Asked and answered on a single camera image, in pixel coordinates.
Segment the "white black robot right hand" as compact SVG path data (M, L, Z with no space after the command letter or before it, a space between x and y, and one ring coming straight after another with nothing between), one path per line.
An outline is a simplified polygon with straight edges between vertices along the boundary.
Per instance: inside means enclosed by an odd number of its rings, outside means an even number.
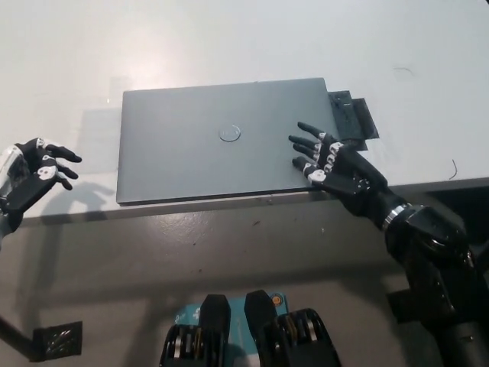
M315 138L289 137L300 154L293 166L313 187L333 195L350 214L368 218L380 230L407 208L382 173L354 147L305 122L297 126Z

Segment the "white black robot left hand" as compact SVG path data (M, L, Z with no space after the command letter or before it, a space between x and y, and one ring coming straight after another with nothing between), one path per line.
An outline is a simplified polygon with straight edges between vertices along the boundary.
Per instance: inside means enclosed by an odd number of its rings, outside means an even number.
M1 153L1 237L15 232L24 213L56 184L72 190L78 174L59 162L80 163L70 149L44 138L16 143Z

